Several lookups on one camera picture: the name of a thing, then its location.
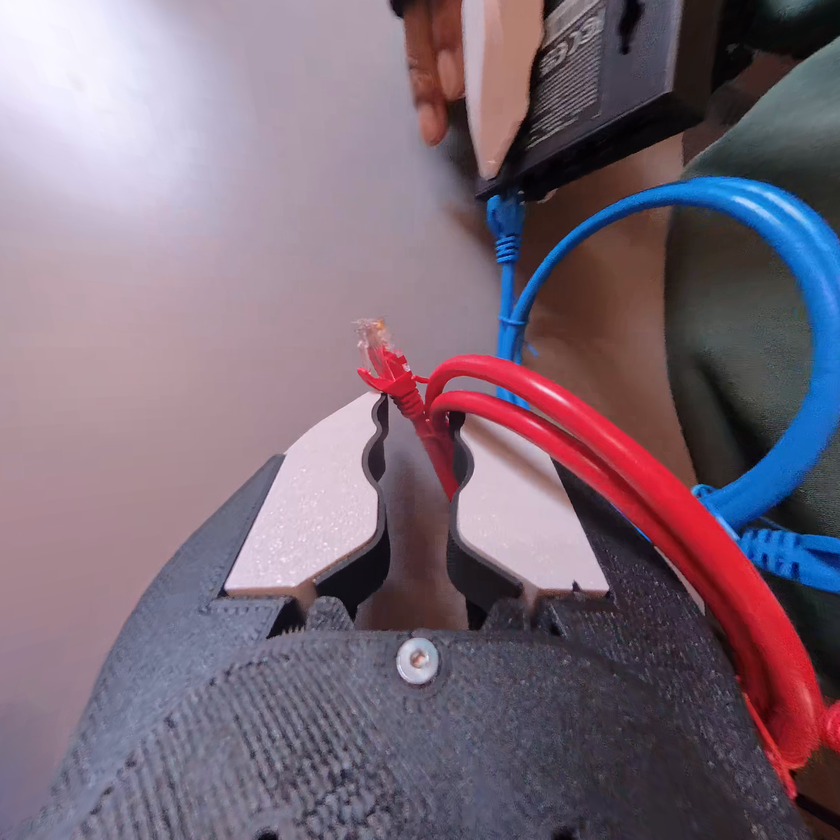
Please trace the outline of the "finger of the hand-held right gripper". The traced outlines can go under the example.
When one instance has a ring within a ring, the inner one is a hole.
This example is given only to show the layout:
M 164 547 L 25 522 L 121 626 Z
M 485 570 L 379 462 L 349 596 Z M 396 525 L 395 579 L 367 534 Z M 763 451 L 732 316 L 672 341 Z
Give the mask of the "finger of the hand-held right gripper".
M 464 1 L 465 105 L 479 177 L 492 180 L 529 110 L 543 1 Z

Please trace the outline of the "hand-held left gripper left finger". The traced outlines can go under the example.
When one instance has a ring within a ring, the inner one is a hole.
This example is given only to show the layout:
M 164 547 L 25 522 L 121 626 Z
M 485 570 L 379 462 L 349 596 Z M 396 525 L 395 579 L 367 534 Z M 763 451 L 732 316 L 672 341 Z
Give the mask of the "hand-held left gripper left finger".
M 363 602 L 382 586 L 387 424 L 385 396 L 366 392 L 289 447 L 226 579 L 228 596 Z

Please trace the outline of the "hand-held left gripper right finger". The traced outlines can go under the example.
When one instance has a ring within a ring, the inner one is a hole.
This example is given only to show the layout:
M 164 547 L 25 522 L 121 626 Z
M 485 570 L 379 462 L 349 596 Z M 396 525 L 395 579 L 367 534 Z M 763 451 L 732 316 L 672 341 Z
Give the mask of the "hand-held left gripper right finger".
M 467 554 L 517 581 L 523 599 L 603 598 L 609 584 L 551 457 L 476 415 L 465 417 L 455 443 L 465 475 L 454 536 Z

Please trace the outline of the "black network switch box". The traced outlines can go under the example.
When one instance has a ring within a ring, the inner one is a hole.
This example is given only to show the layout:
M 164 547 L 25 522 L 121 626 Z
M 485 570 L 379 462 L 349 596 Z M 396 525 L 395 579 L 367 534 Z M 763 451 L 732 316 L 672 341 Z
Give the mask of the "black network switch box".
M 544 2 L 528 112 L 476 197 L 528 202 L 699 123 L 721 3 Z

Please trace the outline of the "person's right hand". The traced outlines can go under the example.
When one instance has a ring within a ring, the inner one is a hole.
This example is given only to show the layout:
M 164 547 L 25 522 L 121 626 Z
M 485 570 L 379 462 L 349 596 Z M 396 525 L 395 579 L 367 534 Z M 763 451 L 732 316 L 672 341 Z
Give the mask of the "person's right hand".
M 419 134 L 441 144 L 449 113 L 466 95 L 461 1 L 407 1 L 402 24 L 409 88 Z

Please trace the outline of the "person's green sweatshirt torso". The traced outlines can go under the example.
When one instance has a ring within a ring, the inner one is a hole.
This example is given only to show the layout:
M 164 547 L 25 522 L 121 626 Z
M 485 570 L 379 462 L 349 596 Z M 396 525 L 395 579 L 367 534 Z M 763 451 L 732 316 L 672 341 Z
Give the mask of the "person's green sweatshirt torso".
M 694 495 L 838 686 L 838 37 L 682 179 L 665 337 Z

